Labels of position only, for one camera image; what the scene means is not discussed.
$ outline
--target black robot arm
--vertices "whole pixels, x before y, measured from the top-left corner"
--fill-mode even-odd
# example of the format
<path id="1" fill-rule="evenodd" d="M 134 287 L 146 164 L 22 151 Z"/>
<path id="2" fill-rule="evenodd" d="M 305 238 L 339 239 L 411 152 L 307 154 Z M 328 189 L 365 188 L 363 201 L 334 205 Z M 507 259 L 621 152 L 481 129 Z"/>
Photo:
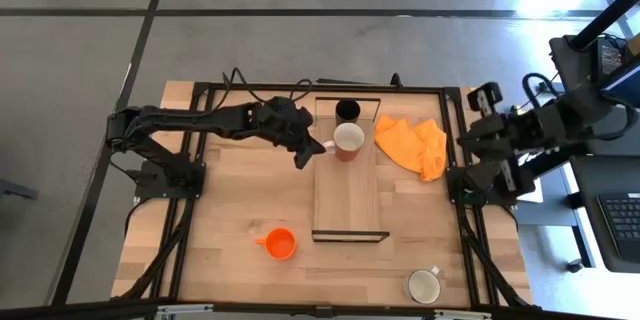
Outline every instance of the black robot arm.
<path id="1" fill-rule="evenodd" d="M 502 114 L 496 83 L 487 83 L 467 96 L 481 118 L 457 139 L 465 151 L 480 161 L 467 168 L 447 171 L 452 199 L 465 204 L 514 205 L 516 198 L 535 190 L 534 179 L 584 152 L 587 140 L 614 140 L 635 125 L 638 114 L 628 103 L 603 93 L 597 85 L 584 85 L 524 114 Z M 627 110 L 627 124 L 619 131 L 594 134 L 592 125 L 616 105 Z M 540 156 L 520 166 L 518 157 Z"/>
<path id="2" fill-rule="evenodd" d="M 153 140 L 152 133 L 200 131 L 233 140 L 256 136 L 295 152 L 295 166 L 302 169 L 312 155 L 325 152 L 309 134 L 312 123 L 307 109 L 284 97 L 212 111 L 129 107 L 109 117 L 106 142 L 113 152 L 134 151 L 146 159 L 140 171 L 127 171 L 138 184 L 136 196 L 199 197 L 203 165 L 172 153 Z"/>

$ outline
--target wooden table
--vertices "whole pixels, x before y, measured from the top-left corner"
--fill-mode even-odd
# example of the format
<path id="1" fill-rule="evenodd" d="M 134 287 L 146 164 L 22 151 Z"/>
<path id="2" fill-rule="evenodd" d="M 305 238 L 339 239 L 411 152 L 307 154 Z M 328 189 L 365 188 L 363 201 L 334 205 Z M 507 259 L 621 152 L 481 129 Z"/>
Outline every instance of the wooden table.
<path id="1" fill-rule="evenodd" d="M 193 82 L 168 82 L 161 106 L 187 109 L 193 85 Z M 272 91 L 258 94 L 263 98 L 288 96 Z M 216 94 L 214 104 L 221 95 Z M 316 95 L 344 96 L 312 92 L 298 105 L 313 112 Z M 371 94 L 349 96 L 371 97 Z M 408 117 L 411 124 L 433 118 L 442 128 L 435 95 L 376 94 L 376 97 L 382 99 L 380 114 Z M 246 91 L 232 91 L 225 105 L 250 101 L 254 100 Z M 466 102 L 464 106 L 470 123 L 478 115 L 470 111 Z M 457 136 L 452 104 L 450 114 Z M 178 152 L 182 134 L 159 132 L 154 138 Z M 196 139 L 194 135 L 192 154 Z M 456 151 L 458 159 L 462 159 L 460 149 Z M 215 135 L 207 139 L 204 160 L 206 184 L 195 205 L 179 300 L 418 307 L 403 293 L 403 282 L 412 271 L 437 265 L 442 270 L 439 276 L 443 287 L 433 306 L 470 305 L 455 209 L 448 201 L 443 178 L 425 183 L 418 174 L 399 167 L 377 150 L 380 223 L 391 236 L 379 244 L 314 243 L 311 162 L 303 170 L 297 170 L 293 154 L 283 148 L 274 148 L 257 138 L 232 141 Z M 113 295 L 128 290 L 156 255 L 167 203 L 166 199 L 151 200 L 133 215 Z M 520 296 L 530 301 L 513 219 L 495 206 L 485 207 L 484 216 L 494 262 Z M 288 227 L 297 237 L 297 252 L 289 261 L 271 259 L 254 242 L 278 226 Z M 168 293 L 172 268 L 170 259 L 161 295 Z M 484 276 L 477 259 L 475 269 L 480 296 L 486 302 Z"/>

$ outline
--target white mug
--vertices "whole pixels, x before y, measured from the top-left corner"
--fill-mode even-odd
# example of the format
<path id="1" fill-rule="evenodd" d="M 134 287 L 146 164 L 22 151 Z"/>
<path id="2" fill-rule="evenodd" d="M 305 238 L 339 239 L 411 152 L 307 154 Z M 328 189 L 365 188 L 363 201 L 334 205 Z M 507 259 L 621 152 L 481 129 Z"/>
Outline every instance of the white mug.
<path id="1" fill-rule="evenodd" d="M 404 289 L 411 299 L 420 304 L 433 304 L 440 297 L 440 279 L 437 266 L 416 270 L 405 280 Z"/>
<path id="2" fill-rule="evenodd" d="M 360 148 L 364 144 L 364 131 L 354 123 L 342 123 L 333 132 L 333 140 L 327 141 L 322 146 L 327 153 L 335 154 L 342 161 L 351 161 L 356 158 Z"/>

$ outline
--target wooden tabletop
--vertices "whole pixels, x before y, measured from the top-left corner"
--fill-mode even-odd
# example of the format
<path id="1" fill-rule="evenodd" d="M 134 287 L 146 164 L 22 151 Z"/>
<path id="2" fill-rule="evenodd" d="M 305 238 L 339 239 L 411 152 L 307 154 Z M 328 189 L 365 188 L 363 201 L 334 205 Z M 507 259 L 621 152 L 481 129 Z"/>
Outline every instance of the wooden tabletop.
<path id="1" fill-rule="evenodd" d="M 187 109 L 193 82 L 167 82 L 162 107 Z M 257 92 L 263 98 L 288 93 Z M 216 94 L 214 104 L 222 94 Z M 311 92 L 298 101 L 315 111 L 315 97 L 344 96 Z M 349 93 L 349 97 L 372 94 Z M 415 125 L 435 119 L 442 128 L 438 97 L 424 94 L 376 94 L 380 114 L 407 117 Z M 232 91 L 225 105 L 254 101 Z M 450 104 L 452 127 L 457 129 Z M 477 118 L 465 102 L 467 123 Z M 195 153 L 197 135 L 192 139 Z M 156 141 L 178 152 L 182 133 L 159 132 Z M 457 149 L 458 159 L 462 159 Z M 391 235 L 379 244 L 314 243 L 314 166 L 297 170 L 293 154 L 270 143 L 209 135 L 204 160 L 206 184 L 196 201 L 178 298 L 184 301 L 421 306 L 403 293 L 416 269 L 441 269 L 440 298 L 432 306 L 467 307 L 469 296 L 455 209 L 443 178 L 423 182 L 376 149 L 381 228 Z M 158 250 L 168 201 L 151 200 L 131 219 L 112 294 L 130 288 Z M 484 208 L 491 255 L 521 297 L 531 300 L 513 219 L 495 206 Z M 288 261 L 276 261 L 254 239 L 284 226 L 298 247 Z M 476 259 L 481 299 L 487 301 L 481 265 Z M 168 262 L 161 295 L 168 293 L 173 259 Z"/>

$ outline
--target orange cup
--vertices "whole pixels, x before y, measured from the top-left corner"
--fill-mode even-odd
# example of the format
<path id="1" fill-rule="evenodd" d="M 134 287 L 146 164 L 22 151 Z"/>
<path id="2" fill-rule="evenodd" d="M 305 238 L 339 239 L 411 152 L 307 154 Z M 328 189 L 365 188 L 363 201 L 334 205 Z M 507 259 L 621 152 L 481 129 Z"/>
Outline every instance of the orange cup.
<path id="1" fill-rule="evenodd" d="M 278 260 L 286 260 L 296 250 L 296 238 L 287 228 L 275 228 L 264 239 L 256 239 L 256 244 L 264 245 L 269 255 Z"/>

